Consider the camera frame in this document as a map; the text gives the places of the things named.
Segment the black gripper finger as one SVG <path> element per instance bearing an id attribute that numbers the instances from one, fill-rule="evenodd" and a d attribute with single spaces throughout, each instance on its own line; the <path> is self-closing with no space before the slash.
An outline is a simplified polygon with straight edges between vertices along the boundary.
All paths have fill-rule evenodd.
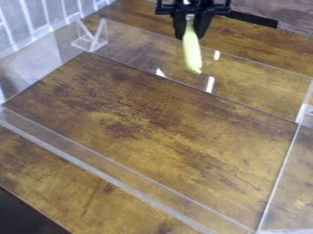
<path id="1" fill-rule="evenodd" d="M 200 12 L 194 16 L 192 28 L 198 38 L 202 38 L 204 36 L 212 18 L 214 18 L 212 12 Z"/>
<path id="2" fill-rule="evenodd" d="M 178 40 L 182 40 L 184 31 L 186 31 L 186 15 L 184 14 L 174 14 L 172 15 L 172 26 L 175 29 L 175 37 Z"/>

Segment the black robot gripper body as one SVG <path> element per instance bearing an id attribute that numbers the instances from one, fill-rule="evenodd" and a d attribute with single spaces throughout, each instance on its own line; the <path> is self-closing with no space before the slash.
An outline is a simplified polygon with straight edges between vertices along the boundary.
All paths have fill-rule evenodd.
<path id="1" fill-rule="evenodd" d="M 195 15 L 199 13 L 222 14 L 231 9 L 232 0 L 155 0 L 153 12 L 156 15 L 183 13 Z"/>

